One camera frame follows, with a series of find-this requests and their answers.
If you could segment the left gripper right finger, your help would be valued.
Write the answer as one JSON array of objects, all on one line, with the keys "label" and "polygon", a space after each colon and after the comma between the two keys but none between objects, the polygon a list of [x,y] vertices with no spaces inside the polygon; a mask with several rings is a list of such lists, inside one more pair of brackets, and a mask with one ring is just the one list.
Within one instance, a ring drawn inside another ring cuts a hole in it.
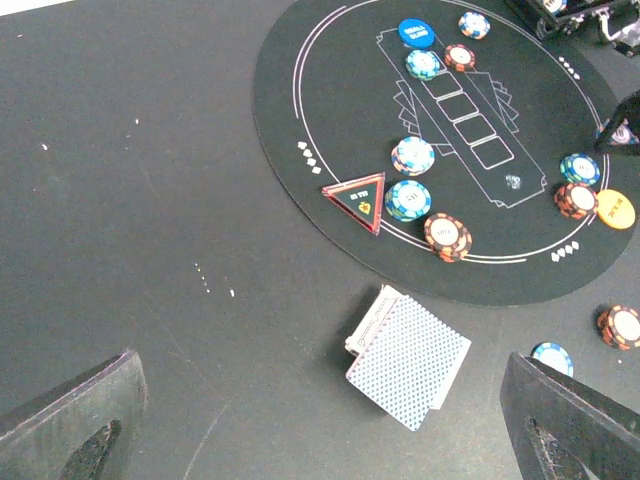
[{"label": "left gripper right finger", "polygon": [[639,414],[517,352],[500,403],[524,479],[637,479]]}]

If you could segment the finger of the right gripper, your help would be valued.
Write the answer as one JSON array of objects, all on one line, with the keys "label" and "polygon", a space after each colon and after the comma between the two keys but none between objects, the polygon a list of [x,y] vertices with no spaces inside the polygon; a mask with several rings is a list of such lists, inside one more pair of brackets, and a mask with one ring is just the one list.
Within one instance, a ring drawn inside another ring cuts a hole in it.
[{"label": "finger of the right gripper", "polygon": [[604,127],[594,143],[597,153],[616,153],[621,155],[638,155],[639,144],[611,145],[610,141],[618,128],[627,121],[633,135],[639,136],[639,97],[640,92],[629,95],[616,107],[610,121]]}]

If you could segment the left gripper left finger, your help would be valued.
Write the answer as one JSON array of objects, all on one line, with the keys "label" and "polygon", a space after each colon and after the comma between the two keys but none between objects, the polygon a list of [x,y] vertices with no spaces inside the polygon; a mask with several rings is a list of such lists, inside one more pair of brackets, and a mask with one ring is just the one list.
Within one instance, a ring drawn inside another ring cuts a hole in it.
[{"label": "left gripper left finger", "polygon": [[147,404],[126,350],[1,416],[1,477],[125,478]]}]

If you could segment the purple chips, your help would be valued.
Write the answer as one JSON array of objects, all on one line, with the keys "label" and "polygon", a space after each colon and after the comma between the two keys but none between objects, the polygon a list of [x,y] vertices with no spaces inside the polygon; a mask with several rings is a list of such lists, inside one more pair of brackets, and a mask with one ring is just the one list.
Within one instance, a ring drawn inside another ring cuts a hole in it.
[{"label": "purple chips", "polygon": [[394,168],[407,176],[427,172],[435,163],[433,147],[420,137],[408,136],[400,140],[391,152]]},{"label": "purple chips", "polygon": [[639,137],[632,131],[626,118],[606,141],[611,146],[638,145]]},{"label": "purple chips", "polygon": [[458,26],[465,36],[476,40],[485,38],[491,29],[491,24],[484,15],[471,11],[459,18]]}]

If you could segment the green poker chip stack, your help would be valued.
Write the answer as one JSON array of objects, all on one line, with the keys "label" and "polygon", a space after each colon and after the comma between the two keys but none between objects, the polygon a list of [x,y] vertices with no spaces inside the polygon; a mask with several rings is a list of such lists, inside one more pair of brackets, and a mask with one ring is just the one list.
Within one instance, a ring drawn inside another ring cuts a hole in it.
[{"label": "green poker chip stack", "polygon": [[531,357],[566,376],[574,376],[574,363],[571,356],[557,343],[544,342],[538,344],[533,348]]}]

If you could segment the green chips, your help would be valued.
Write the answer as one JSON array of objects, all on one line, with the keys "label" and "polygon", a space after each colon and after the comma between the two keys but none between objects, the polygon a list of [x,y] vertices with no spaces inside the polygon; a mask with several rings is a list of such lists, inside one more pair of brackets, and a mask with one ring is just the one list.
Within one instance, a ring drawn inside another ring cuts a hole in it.
[{"label": "green chips", "polygon": [[391,217],[401,222],[410,222],[426,215],[431,210],[432,197],[429,190],[415,180],[395,183],[385,194],[384,205]]},{"label": "green chips", "polygon": [[600,168],[595,160],[586,154],[576,153],[564,157],[559,165],[563,177],[572,183],[594,185],[601,176]]},{"label": "green chips", "polygon": [[440,72],[441,63],[431,51],[412,50],[405,59],[405,67],[413,78],[428,81]]}]

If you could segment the red chips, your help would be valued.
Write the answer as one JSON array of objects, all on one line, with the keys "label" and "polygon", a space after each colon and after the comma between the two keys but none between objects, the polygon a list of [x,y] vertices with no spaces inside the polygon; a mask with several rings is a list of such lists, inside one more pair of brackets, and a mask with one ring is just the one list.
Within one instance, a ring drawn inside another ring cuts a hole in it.
[{"label": "red chips", "polygon": [[448,45],[444,50],[444,62],[457,72],[468,72],[475,68],[474,52],[462,44]]},{"label": "red chips", "polygon": [[466,257],[473,244],[467,227],[457,218],[443,212],[435,213],[425,220],[424,236],[434,253],[449,263]]},{"label": "red chips", "polygon": [[593,189],[584,183],[567,183],[554,194],[560,213],[568,218],[584,219],[597,213],[599,202]]}]

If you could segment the red poker chip stack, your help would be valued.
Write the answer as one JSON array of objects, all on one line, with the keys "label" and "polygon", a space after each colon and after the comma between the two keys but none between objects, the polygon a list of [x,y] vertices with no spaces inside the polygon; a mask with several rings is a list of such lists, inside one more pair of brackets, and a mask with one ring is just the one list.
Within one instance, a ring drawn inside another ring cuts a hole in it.
[{"label": "red poker chip stack", "polygon": [[639,313],[636,309],[615,305],[598,316],[596,325],[609,346],[623,351],[639,347]]}]

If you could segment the blue backed card stack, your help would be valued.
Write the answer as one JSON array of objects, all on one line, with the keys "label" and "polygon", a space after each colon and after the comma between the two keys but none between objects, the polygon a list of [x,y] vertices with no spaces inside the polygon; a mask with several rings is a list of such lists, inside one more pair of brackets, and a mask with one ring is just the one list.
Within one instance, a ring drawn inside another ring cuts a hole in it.
[{"label": "blue backed card stack", "polygon": [[441,408],[471,341],[408,295],[390,305],[346,373],[348,382],[411,431]]}]

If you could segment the blue round blind button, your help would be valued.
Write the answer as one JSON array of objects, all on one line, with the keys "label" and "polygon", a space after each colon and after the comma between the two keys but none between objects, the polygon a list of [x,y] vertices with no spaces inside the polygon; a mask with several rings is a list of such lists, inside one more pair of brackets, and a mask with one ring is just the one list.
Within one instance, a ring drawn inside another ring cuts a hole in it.
[{"label": "blue round blind button", "polygon": [[417,18],[407,18],[400,22],[397,28],[402,42],[412,49],[427,49],[435,41],[433,28]]}]

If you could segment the triangular red dealer button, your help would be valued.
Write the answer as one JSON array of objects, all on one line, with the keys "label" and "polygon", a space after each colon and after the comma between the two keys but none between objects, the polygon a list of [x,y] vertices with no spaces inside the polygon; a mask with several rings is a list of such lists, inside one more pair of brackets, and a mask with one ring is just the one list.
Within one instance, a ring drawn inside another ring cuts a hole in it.
[{"label": "triangular red dealer button", "polygon": [[385,173],[375,173],[325,186],[325,198],[377,236],[380,232]]}]

